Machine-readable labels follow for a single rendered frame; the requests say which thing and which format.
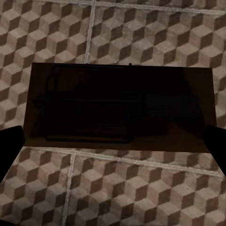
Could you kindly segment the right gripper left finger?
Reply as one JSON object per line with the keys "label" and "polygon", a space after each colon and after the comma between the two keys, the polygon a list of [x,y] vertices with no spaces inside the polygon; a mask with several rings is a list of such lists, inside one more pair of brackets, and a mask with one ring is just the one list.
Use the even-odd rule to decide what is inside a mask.
{"label": "right gripper left finger", "polygon": [[0,183],[25,143],[22,126],[0,131]]}

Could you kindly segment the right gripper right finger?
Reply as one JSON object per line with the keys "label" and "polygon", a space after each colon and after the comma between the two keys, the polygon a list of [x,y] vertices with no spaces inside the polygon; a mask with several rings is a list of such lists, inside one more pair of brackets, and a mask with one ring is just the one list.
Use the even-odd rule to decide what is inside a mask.
{"label": "right gripper right finger", "polygon": [[208,125],[203,141],[226,176],[226,129]]}

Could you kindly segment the mousetrap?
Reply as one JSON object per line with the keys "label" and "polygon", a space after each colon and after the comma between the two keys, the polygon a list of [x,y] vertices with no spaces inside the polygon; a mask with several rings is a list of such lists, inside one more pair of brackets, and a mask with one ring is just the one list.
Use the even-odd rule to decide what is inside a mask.
{"label": "mousetrap", "polygon": [[212,72],[32,62],[23,147],[210,153]]}

